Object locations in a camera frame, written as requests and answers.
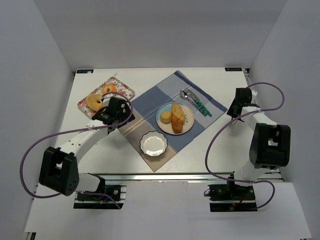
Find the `small round bun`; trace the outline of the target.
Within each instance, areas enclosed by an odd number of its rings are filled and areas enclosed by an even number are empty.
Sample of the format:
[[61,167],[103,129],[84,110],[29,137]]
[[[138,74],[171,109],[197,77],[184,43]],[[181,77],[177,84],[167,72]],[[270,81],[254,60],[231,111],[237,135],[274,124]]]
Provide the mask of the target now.
[[160,115],[160,121],[164,124],[169,124],[172,120],[172,113],[170,111],[164,111]]

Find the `oblong golden bread roll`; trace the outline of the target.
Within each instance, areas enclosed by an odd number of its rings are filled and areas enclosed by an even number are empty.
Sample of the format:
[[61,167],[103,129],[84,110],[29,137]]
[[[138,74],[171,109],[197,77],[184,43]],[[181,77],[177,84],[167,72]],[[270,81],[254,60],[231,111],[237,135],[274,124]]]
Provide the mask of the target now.
[[176,116],[182,123],[185,122],[185,113],[182,107],[177,102],[174,102],[172,104],[171,114],[172,116]]

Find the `brown crusty pastry piece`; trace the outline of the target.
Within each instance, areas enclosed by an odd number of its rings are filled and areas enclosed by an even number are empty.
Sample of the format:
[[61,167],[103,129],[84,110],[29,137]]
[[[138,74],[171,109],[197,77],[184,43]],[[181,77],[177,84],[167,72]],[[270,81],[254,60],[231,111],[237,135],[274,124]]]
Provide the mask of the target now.
[[175,134],[180,134],[183,131],[182,121],[175,115],[171,117],[171,127]]

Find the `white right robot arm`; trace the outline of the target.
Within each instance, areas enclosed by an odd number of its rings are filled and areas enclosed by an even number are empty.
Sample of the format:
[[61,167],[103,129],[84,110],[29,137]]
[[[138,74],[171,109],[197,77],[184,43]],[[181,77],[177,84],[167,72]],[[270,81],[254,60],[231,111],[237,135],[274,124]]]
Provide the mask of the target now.
[[249,160],[230,176],[235,184],[248,187],[265,173],[288,165],[291,128],[268,118],[254,103],[257,93],[250,88],[237,88],[227,115],[247,124],[253,131]]

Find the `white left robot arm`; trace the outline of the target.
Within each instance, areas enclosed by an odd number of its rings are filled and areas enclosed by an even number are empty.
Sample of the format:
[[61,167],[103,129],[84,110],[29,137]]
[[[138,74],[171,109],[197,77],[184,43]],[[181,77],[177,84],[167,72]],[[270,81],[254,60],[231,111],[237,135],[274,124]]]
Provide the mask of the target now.
[[44,151],[39,183],[65,196],[73,192],[97,193],[104,185],[102,178],[79,173],[78,164],[97,142],[134,119],[129,102],[112,96],[86,128],[59,147],[48,147]]

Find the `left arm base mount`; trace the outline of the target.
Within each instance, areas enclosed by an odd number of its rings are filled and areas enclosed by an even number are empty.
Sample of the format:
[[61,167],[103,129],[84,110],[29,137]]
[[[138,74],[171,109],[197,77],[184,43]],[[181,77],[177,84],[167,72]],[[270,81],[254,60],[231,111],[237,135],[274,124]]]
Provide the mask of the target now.
[[74,209],[82,210],[120,210],[125,202],[127,186],[106,181],[102,176],[91,174],[99,182],[93,190],[77,191],[73,203]]

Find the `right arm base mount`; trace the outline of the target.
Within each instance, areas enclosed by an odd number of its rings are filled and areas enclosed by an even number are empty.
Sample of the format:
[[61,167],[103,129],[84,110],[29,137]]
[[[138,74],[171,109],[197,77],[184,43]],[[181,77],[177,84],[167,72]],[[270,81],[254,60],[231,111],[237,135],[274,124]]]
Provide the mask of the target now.
[[203,195],[209,198],[212,213],[257,212],[253,186],[237,185],[233,181],[225,184],[210,184]]

